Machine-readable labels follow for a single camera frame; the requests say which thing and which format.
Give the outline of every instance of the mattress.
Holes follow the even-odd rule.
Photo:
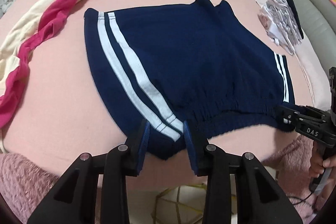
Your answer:
[[[17,0],[0,20],[0,41],[37,0]],[[32,54],[27,88],[12,121],[3,128],[4,146],[23,154],[47,171],[61,175],[83,152],[107,153],[126,137],[105,108],[93,82],[84,42],[84,12],[118,10],[139,6],[190,4],[194,0],[82,0],[63,30],[41,44]],[[254,0],[226,0],[238,20],[278,54],[286,55],[296,104],[312,105],[311,94],[296,58],[272,43],[260,24]],[[221,0],[211,0],[218,5]],[[254,153],[259,160],[285,148],[297,134],[259,125],[235,130],[210,139],[226,152]],[[138,178],[129,188],[155,189],[198,183],[186,151],[167,161],[146,155]]]

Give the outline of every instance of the cord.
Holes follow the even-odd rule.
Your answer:
[[[297,202],[297,203],[293,203],[293,206],[295,206],[295,205],[299,205],[299,204],[301,204],[301,203],[306,203],[307,205],[309,205],[309,206],[312,207],[312,204],[309,204],[308,202],[306,202],[306,200],[307,200],[308,198],[310,198],[312,194],[313,194],[313,192],[311,192],[311,193],[309,194],[309,196],[307,196],[307,197],[304,198],[304,199],[298,198],[298,197],[296,197],[296,196],[288,196],[288,198],[295,198],[295,199],[300,200],[300,201]]]

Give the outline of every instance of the pink fur rug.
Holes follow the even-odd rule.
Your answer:
[[[287,196],[304,199],[310,194],[308,169],[311,149],[312,141],[299,136],[288,147],[263,162],[279,171],[278,183]],[[42,170],[20,154],[0,154],[0,193],[23,224],[57,179],[56,175]],[[294,198],[290,200],[292,203],[299,201]],[[314,217],[315,201],[313,195],[306,203],[295,206],[305,224]]]

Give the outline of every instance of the stack of clothes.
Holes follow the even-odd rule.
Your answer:
[[[268,36],[291,55],[301,43],[303,32],[293,0],[267,0],[258,15]]]

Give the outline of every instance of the silver bolt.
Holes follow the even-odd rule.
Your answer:
[[[247,158],[248,160],[252,160],[252,159],[254,159],[254,155],[251,152],[246,152],[245,153],[245,158]]]
[[[90,157],[90,154],[89,154],[89,153],[83,153],[83,154],[81,154],[81,155],[79,156],[79,158],[80,158],[81,160],[88,160],[89,157]]]
[[[122,144],[122,145],[119,145],[118,146],[118,150],[119,151],[126,151],[128,149],[128,146],[127,145],[125,145],[125,144]]]
[[[208,150],[208,151],[215,151],[215,150],[216,150],[216,146],[213,145],[213,144],[208,144],[208,145],[207,145],[207,150]]]

